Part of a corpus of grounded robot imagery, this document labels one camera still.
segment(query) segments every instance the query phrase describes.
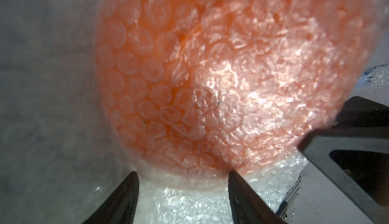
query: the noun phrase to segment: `bubble wrap bag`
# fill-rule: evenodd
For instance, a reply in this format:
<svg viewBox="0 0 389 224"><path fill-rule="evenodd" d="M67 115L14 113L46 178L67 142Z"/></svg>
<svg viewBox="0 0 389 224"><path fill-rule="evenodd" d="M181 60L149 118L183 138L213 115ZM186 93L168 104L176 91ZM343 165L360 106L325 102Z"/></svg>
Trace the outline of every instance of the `bubble wrap bag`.
<svg viewBox="0 0 389 224"><path fill-rule="evenodd" d="M135 223L231 223L238 171L275 211L382 34L384 0L101 0L95 45Z"/></svg>

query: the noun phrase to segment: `gray surface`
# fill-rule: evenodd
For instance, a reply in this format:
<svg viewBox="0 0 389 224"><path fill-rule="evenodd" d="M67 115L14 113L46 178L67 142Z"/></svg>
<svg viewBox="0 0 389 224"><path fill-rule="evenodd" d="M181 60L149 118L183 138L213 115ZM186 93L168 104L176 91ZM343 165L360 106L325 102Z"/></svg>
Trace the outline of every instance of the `gray surface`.
<svg viewBox="0 0 389 224"><path fill-rule="evenodd" d="M356 86L351 96L362 96L364 98L389 105L389 32L386 32L373 54L367 68L376 68L367 78L369 85Z"/></svg>
<svg viewBox="0 0 389 224"><path fill-rule="evenodd" d="M312 163L301 172L292 224L372 224Z"/></svg>
<svg viewBox="0 0 389 224"><path fill-rule="evenodd" d="M0 0L2 223L80 223L124 177L111 156L93 78L96 2ZM313 179L307 196L334 193L345 201L315 174L305 176ZM307 223L344 223L326 219L343 216L338 209L305 203L311 213L322 210Z"/></svg>

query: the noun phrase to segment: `clear bubble wrap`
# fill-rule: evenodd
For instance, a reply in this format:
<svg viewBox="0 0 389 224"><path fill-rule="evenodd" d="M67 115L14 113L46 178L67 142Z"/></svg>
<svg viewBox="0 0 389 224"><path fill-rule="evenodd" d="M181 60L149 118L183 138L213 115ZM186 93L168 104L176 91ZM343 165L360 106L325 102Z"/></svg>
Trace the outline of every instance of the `clear bubble wrap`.
<svg viewBox="0 0 389 224"><path fill-rule="evenodd" d="M231 223L235 169L276 210L382 34L385 0L101 0L95 46L135 223Z"/></svg>

